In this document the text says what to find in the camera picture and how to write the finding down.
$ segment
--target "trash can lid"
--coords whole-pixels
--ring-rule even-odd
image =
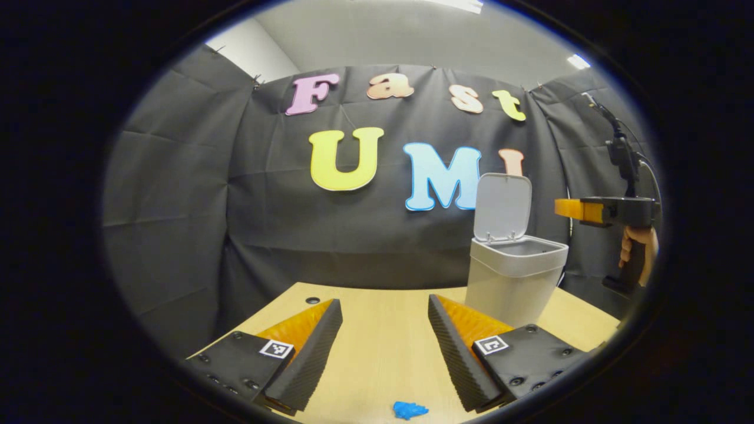
[[[532,209],[532,182],[509,174],[487,173],[477,184],[474,237],[478,241],[523,237]]]

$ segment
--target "wooden table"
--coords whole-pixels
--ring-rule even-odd
[[[294,419],[304,423],[405,422],[395,418],[392,410],[395,401],[405,401],[429,409],[411,422],[464,422],[481,414],[464,411],[450,381],[427,317],[432,293],[463,303],[466,287],[366,290],[296,283],[234,330],[258,333],[311,307],[305,302],[308,297],[340,299],[343,324],[327,366],[306,410]],[[537,324],[588,351],[607,340],[618,323],[556,289]]]

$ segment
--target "ceiling light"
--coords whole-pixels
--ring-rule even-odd
[[[425,0],[426,2],[437,3],[439,5],[452,6],[463,11],[469,11],[475,14],[482,12],[484,3],[478,0]]]
[[[573,56],[568,58],[568,61],[573,65],[576,66],[578,69],[586,69],[590,68],[591,65],[587,63],[586,60],[584,60],[581,56],[574,54]]]

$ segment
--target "black curtain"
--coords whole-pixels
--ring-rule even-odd
[[[168,70],[113,143],[103,234],[123,297],[172,355],[212,339],[228,164],[252,80],[202,46]]]
[[[368,98],[369,80],[390,72],[406,75],[414,94]],[[285,115],[295,79],[328,73],[340,82],[316,111]],[[451,84],[473,88],[484,111],[453,106]],[[506,115],[491,95],[496,90],[520,99],[525,121]],[[526,92],[430,66],[347,66],[253,90],[251,77],[202,47],[158,80],[114,144],[103,222],[115,280],[149,333],[178,356],[240,324],[297,281],[463,286],[474,211],[438,201],[432,210],[407,210],[412,165],[403,146],[431,144],[445,166],[457,148],[474,147],[482,154],[480,174],[505,172],[498,150],[508,148],[524,155],[523,174],[532,181],[527,234],[571,246],[562,287],[620,317],[625,302],[599,283],[617,272],[620,229],[575,224],[570,238],[569,221],[553,213],[553,200],[566,197],[566,181],[574,198],[625,190],[602,147],[610,127],[583,91],[649,141],[631,106],[590,71]],[[336,164],[348,172],[359,160],[352,132],[364,127],[385,132],[371,183],[353,192],[317,186],[308,138],[343,131]]]

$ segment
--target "letter m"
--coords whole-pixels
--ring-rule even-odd
[[[409,210],[430,210],[434,207],[434,200],[429,196],[430,186],[445,208],[450,206],[456,187],[459,194],[455,206],[459,209],[476,207],[479,160],[482,157],[479,150],[459,147],[448,167],[434,147],[427,143],[408,143],[403,151],[411,158],[412,165],[411,197],[406,200]]]

